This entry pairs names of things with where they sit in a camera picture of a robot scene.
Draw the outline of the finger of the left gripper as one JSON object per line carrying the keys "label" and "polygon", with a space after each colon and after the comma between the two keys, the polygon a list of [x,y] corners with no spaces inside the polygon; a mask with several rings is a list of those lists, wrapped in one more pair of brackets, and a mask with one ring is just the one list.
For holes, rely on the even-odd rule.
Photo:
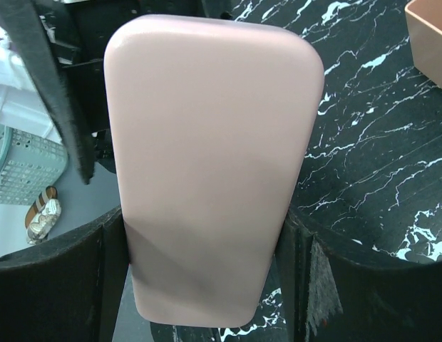
{"label": "finger of the left gripper", "polygon": [[14,43],[85,184],[94,174],[91,130],[32,1],[0,1],[0,23]]}

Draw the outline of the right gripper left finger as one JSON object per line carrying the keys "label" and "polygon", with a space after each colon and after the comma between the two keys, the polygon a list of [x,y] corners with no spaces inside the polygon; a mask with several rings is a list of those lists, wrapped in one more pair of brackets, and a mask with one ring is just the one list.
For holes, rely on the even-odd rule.
{"label": "right gripper left finger", "polygon": [[0,258],[0,341],[111,341],[129,257],[120,207]]}

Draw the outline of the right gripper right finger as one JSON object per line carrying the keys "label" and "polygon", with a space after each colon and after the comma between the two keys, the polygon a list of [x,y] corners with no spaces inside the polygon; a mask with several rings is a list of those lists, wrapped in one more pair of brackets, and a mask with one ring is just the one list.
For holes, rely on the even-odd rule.
{"label": "right gripper right finger", "polygon": [[442,341],[442,261],[376,252],[290,209],[276,262],[290,341]]}

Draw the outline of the pink glasses case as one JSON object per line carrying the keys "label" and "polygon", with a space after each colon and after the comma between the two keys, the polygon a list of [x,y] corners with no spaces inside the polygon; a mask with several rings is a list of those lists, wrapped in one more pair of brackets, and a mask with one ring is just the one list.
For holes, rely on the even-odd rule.
{"label": "pink glasses case", "polygon": [[245,325],[317,116],[319,54],[276,26],[154,14],[112,35],[103,68],[138,313]]}

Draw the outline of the grey perforated basket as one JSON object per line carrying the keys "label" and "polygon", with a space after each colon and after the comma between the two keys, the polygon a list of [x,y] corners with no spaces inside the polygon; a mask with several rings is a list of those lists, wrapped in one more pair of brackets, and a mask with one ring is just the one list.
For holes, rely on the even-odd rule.
{"label": "grey perforated basket", "polygon": [[63,145],[0,124],[0,204],[32,204],[67,162]]}

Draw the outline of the orange desk organizer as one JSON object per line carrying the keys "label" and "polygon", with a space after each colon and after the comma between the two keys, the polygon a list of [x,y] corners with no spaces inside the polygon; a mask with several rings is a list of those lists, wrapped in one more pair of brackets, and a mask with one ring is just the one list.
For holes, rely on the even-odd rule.
{"label": "orange desk organizer", "polygon": [[415,67],[442,89],[442,0],[414,0],[405,6]]}

